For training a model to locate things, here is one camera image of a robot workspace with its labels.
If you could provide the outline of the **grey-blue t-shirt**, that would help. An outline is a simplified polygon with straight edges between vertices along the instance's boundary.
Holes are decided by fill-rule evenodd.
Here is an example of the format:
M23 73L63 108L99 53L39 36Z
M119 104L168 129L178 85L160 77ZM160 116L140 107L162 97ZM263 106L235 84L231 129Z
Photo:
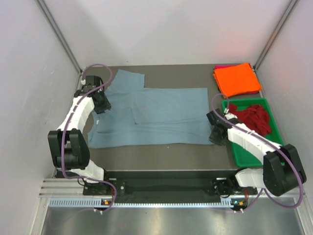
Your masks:
M118 70L106 90L110 110L92 112L90 148L130 145L211 145L206 88L146 88L145 75Z

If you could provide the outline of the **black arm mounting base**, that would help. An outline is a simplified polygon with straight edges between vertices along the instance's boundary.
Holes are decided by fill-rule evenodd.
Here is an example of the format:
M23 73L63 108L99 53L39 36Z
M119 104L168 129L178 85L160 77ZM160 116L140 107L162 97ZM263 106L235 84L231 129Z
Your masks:
M241 187L235 170L106 171L113 184L83 181L84 195L117 193L118 202L205 200L220 196L256 195L253 187Z

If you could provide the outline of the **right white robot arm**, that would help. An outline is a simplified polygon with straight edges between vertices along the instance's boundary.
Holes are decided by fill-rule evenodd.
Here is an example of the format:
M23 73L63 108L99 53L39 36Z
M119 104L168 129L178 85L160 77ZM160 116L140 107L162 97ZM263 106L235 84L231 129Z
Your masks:
M209 137L212 143L224 145L229 141L237 144L262 164L259 169L247 167L239 170L228 181L228 188L232 193L241 193L246 187L257 187L281 196L307 181L295 146L281 145L265 139L232 113L223 115L219 109L215 109L206 116L213 127Z

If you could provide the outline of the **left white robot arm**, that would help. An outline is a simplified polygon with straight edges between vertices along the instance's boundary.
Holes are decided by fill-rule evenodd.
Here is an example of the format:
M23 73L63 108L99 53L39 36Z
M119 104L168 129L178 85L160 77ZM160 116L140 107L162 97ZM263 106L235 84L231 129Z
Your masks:
M103 114L112 106L109 103L99 76L87 76L82 88L74 94L73 104L63 123L50 131L47 139L53 165L65 178L82 178L94 184L100 194L110 191L111 183L105 179L105 170L90 159L83 130L89 115Z

